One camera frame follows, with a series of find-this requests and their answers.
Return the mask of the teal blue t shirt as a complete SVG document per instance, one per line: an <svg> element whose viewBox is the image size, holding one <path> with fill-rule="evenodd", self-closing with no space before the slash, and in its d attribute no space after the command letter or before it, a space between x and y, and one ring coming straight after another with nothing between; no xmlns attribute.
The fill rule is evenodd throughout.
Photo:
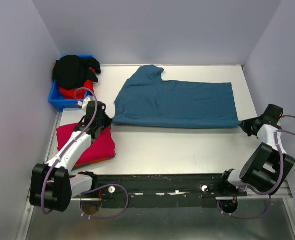
<svg viewBox="0 0 295 240"><path fill-rule="evenodd" d="M240 124L230 82L163 80L164 69L141 66L116 97L115 124L230 129Z"/></svg>

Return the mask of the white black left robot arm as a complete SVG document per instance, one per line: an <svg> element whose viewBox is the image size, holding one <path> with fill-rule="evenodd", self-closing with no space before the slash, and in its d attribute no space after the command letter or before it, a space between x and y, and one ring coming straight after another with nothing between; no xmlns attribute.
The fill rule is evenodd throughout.
<svg viewBox="0 0 295 240"><path fill-rule="evenodd" d="M115 157L112 121L106 113L106 104L91 100L78 123L58 129L59 152L32 170L31 205L40 207L45 215L64 212L78 195L92 198L98 193L98 177L93 172L82 171L76 175L71 172L73 168Z"/></svg>

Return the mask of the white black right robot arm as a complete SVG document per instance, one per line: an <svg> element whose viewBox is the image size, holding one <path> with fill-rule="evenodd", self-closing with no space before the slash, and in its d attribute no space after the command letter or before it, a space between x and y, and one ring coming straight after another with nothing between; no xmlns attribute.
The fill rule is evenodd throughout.
<svg viewBox="0 0 295 240"><path fill-rule="evenodd" d="M244 120L239 125L249 137L257 137L261 143L242 170L225 171L217 184L223 196L245 192L248 189L257 195L274 195L295 164L282 145L282 128L279 121L283 108L269 104L264 113L256 118Z"/></svg>

